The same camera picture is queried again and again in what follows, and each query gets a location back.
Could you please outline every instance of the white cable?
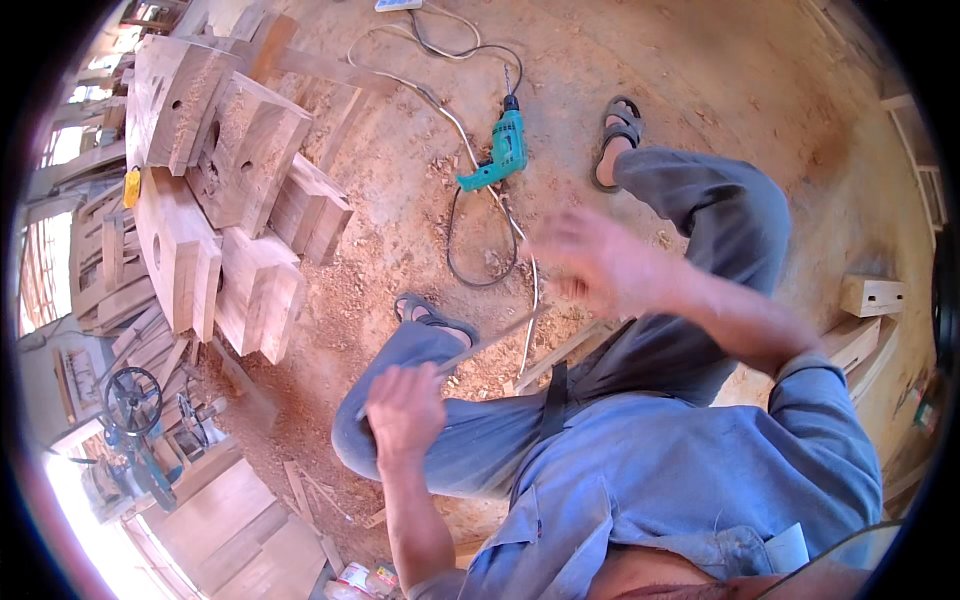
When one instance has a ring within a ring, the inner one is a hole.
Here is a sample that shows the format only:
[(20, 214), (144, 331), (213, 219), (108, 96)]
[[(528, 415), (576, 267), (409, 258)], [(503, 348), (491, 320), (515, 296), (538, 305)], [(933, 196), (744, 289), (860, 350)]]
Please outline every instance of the white cable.
[[(480, 39), (480, 32), (479, 32), (479, 31), (477, 30), (477, 28), (474, 27), (473, 24), (470, 23), (468, 20), (466, 20), (465, 18), (463, 18), (462, 16), (460, 16), (460, 15), (458, 15), (458, 14), (454, 14), (453, 12), (445, 11), (444, 9), (442, 9), (442, 8), (436, 6), (436, 5), (430, 4), (429, 2), (424, 2), (423, 5), (424, 5), (425, 7), (430, 7), (431, 9), (434, 9), (434, 10), (435, 10), (437, 13), (439, 13), (439, 14), (442, 14), (442, 15), (444, 15), (444, 16), (448, 16), (448, 17), (450, 17), (450, 18), (455, 18), (455, 19), (457, 19), (457, 20), (459, 20), (459, 21), (463, 21), (464, 23), (466, 23), (467, 26), (470, 27), (471, 30), (473, 30), (473, 36), (476, 38), (476, 43), (474, 44), (474, 46), (480, 46), (480, 45), (482, 45), (482, 42), (481, 42), (481, 39)], [(361, 39), (363, 39), (364, 37), (368, 36), (369, 34), (372, 34), (373, 32), (378, 31), (378, 30), (387, 30), (387, 29), (399, 31), (399, 32), (401, 32), (401, 33), (403, 34), (404, 37), (407, 37), (408, 39), (412, 39), (412, 40), (414, 40), (414, 41), (417, 42), (417, 43), (421, 43), (421, 44), (423, 44), (424, 46), (426, 46), (427, 48), (429, 48), (429, 49), (433, 50), (434, 52), (437, 52), (438, 54), (441, 54), (441, 55), (443, 55), (443, 56), (445, 56), (445, 57), (447, 57), (447, 58), (449, 58), (449, 59), (453, 59), (453, 60), (465, 60), (465, 59), (468, 59), (468, 58), (472, 57), (474, 54), (476, 54), (476, 50), (472, 50), (472, 51), (470, 51), (470, 52), (468, 52), (468, 53), (466, 53), (466, 54), (463, 54), (462, 56), (457, 56), (457, 55), (450, 54), (450, 53), (446, 52), (445, 50), (442, 50), (442, 49), (438, 48), (437, 46), (434, 46), (434, 45), (432, 45), (432, 44), (427, 43), (427, 42), (424, 41), (423, 39), (417, 39), (417, 37), (414, 36), (412, 32), (407, 31), (406, 29), (404, 29), (403, 27), (400, 27), (400, 26), (399, 26), (398, 24), (396, 24), (396, 23), (388, 23), (388, 24), (386, 24), (386, 25), (379, 25), (379, 26), (377, 26), (377, 27), (374, 27), (373, 29), (370, 29), (370, 30), (366, 31), (366, 32), (365, 32), (364, 34), (362, 34), (360, 37), (356, 38), (356, 39), (353, 41), (353, 43), (350, 44), (349, 48), (347, 48), (347, 62), (349, 62), (349, 63), (352, 64), (353, 66), (361, 66), (361, 65), (358, 65), (356, 62), (353, 61), (353, 47), (356, 46), (357, 43), (359, 43), (359, 41), (360, 41)], [(413, 82), (410, 82), (410, 81), (407, 81), (407, 80), (403, 79), (402, 77), (398, 76), (398, 75), (395, 74), (395, 73), (390, 73), (390, 72), (388, 72), (388, 71), (379, 71), (379, 70), (377, 70), (377, 69), (374, 69), (374, 68), (371, 68), (371, 67), (368, 67), (368, 66), (364, 66), (363, 68), (365, 68), (365, 69), (367, 69), (367, 70), (369, 70), (369, 71), (371, 71), (371, 72), (373, 72), (373, 73), (376, 73), (377, 75), (383, 75), (384, 77), (389, 77), (389, 78), (392, 79), (392, 80), (395, 80), (395, 81), (397, 81), (397, 82), (400, 82), (401, 84), (404, 84), (404, 85), (406, 85), (407, 87), (410, 87), (410, 88), (413, 89), (415, 92), (424, 93), (424, 90), (423, 90), (422, 87), (420, 87), (419, 85), (417, 85), (417, 84), (415, 84), (415, 83), (413, 83)], [(474, 169), (480, 168), (480, 165), (479, 165), (479, 163), (477, 162), (477, 159), (476, 159), (476, 155), (473, 153), (473, 149), (470, 147), (470, 142), (469, 142), (469, 140), (467, 139), (467, 133), (464, 131), (463, 126), (460, 125), (460, 121), (458, 121), (457, 118), (456, 118), (455, 116), (453, 116), (446, 108), (444, 108), (442, 105), (436, 103), (432, 98), (428, 98), (428, 100), (429, 100), (429, 104), (430, 104), (432, 107), (434, 107), (440, 114), (442, 114), (444, 117), (446, 117), (451, 123), (453, 123), (454, 127), (457, 128), (457, 133), (460, 134), (460, 138), (464, 141), (464, 145), (467, 146), (467, 154), (468, 154), (469, 157), (470, 157), (470, 162), (473, 163), (473, 168), (474, 168)], [(504, 215), (507, 217), (507, 221), (510, 223), (510, 227), (513, 228), (514, 231), (516, 231), (516, 234), (520, 236), (520, 239), (521, 239), (521, 240), (526, 241), (527, 236), (526, 236), (525, 233), (523, 233), (523, 229), (521, 229), (520, 226), (516, 223), (516, 221), (514, 220), (514, 217), (513, 217), (509, 212), (507, 212), (507, 209), (506, 209), (504, 203), (500, 202), (500, 197), (497, 195), (497, 193), (494, 192), (494, 191), (493, 191), (493, 188), (490, 187), (489, 185), (487, 186), (487, 191), (489, 191), (489, 192), (490, 192), (490, 195), (493, 197), (493, 202), (494, 202), (495, 204), (497, 204), (497, 205), (500, 207), (501, 210), (503, 210)], [(533, 279), (534, 279), (534, 305), (533, 305), (532, 310), (537, 310), (537, 307), (540, 305), (540, 279), (539, 279), (538, 276), (537, 276), (537, 261), (536, 261), (536, 259), (534, 259), (533, 256), (530, 257), (530, 265), (531, 265), (531, 268), (533, 269)], [(526, 366), (527, 366), (527, 354), (528, 354), (529, 351), (530, 351), (530, 341), (531, 341), (531, 339), (533, 338), (534, 325), (536, 324), (536, 320), (537, 320), (537, 318), (535, 317), (535, 318), (533, 318), (533, 319), (530, 320), (530, 323), (527, 324), (527, 336), (526, 336), (526, 340), (525, 340), (524, 343), (523, 343), (523, 356), (522, 356), (521, 359), (520, 359), (520, 371), (519, 371), (519, 374), (518, 374), (517, 376), (520, 376), (521, 374), (523, 374), (523, 370), (526, 369)]]

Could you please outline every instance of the sandal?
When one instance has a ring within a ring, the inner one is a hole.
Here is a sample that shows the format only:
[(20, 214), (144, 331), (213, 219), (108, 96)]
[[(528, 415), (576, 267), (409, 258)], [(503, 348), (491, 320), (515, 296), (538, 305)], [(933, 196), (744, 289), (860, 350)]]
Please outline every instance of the sandal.
[[(403, 305), (403, 317), (396, 311), (396, 306), (401, 300), (407, 300), (407, 303)], [(416, 294), (407, 292), (406, 294), (400, 294), (394, 299), (394, 316), (396, 319), (403, 323), (404, 321), (414, 321), (413, 318), (414, 310), (417, 307), (422, 306), (426, 309), (427, 314), (420, 315), (416, 318), (417, 323), (423, 323), (425, 325), (439, 326), (439, 327), (450, 327), (451, 329), (458, 329), (467, 334), (470, 338), (470, 345), (476, 346), (480, 343), (480, 334), (477, 333), (477, 330), (471, 327), (470, 325), (464, 323), (463, 321), (457, 321), (456, 319), (449, 319), (445, 317), (437, 307), (431, 304), (430, 302), (424, 300)]]
[[(618, 104), (619, 102), (627, 106), (622, 107)], [(623, 119), (626, 125), (624, 125), (624, 123), (607, 125), (607, 117), (610, 116)], [(593, 168), (590, 169), (590, 181), (593, 183), (593, 187), (601, 192), (615, 194), (620, 191), (620, 186), (604, 185), (601, 183), (597, 179), (597, 167), (600, 165), (600, 161), (603, 160), (603, 154), (607, 151), (610, 140), (615, 137), (626, 137), (630, 140), (630, 144), (636, 148), (637, 144), (640, 143), (640, 137), (643, 135), (643, 117), (640, 116), (640, 109), (636, 107), (636, 103), (633, 100), (626, 96), (613, 96), (613, 98), (607, 102), (607, 110), (604, 112), (603, 119), (600, 121), (600, 126), (603, 128), (603, 145), (600, 147), (600, 154), (597, 155), (596, 160), (593, 161)]]

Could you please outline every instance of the foot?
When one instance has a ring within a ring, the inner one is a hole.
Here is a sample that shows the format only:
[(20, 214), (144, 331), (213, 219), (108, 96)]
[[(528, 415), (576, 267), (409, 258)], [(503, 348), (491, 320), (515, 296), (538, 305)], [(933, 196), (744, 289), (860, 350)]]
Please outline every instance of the foot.
[[(406, 305), (407, 305), (407, 300), (400, 300), (399, 302), (396, 303), (396, 313), (400, 316), (401, 319), (403, 319), (403, 307)], [(414, 309), (414, 313), (412, 316), (414, 321), (416, 321), (419, 317), (422, 317), (423, 315), (428, 315), (428, 314), (430, 313), (427, 311), (426, 308), (422, 306), (418, 306), (417, 308)], [(460, 329), (454, 329), (453, 327), (440, 327), (438, 325), (437, 325), (437, 328), (449, 333), (453, 337), (460, 340), (460, 342), (464, 345), (464, 349), (467, 349), (470, 346), (472, 346), (472, 342), (470, 341), (470, 336), (468, 336), (465, 331), (461, 331)]]
[[(627, 108), (627, 104), (624, 102), (618, 102), (617, 104)], [(607, 123), (605, 123), (605, 125), (609, 126), (616, 123), (627, 125), (626, 121), (615, 115), (607, 117)], [(604, 185), (616, 185), (616, 182), (613, 180), (613, 162), (621, 152), (632, 150), (633, 148), (634, 146), (630, 143), (630, 140), (622, 135), (618, 135), (610, 140), (610, 143), (607, 144), (607, 149), (604, 150), (600, 164), (597, 165), (597, 180)]]

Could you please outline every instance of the power strip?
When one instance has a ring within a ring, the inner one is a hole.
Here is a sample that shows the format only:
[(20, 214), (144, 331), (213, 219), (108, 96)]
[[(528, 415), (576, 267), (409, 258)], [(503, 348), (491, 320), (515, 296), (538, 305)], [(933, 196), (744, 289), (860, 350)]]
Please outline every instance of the power strip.
[(423, 0), (377, 0), (373, 9), (377, 12), (409, 11), (423, 7)]

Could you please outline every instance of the blue shirt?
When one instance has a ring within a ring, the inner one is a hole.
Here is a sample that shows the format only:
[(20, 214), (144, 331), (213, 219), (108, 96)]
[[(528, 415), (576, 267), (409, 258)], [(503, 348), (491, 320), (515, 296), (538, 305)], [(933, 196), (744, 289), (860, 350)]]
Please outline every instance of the blue shirt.
[(810, 558), (879, 522), (880, 469), (841, 370), (778, 373), (769, 412), (620, 394), (520, 466), (511, 510), (467, 570), (411, 600), (583, 598), (610, 543), (663, 548), (721, 580), (773, 572), (763, 543), (800, 522)]

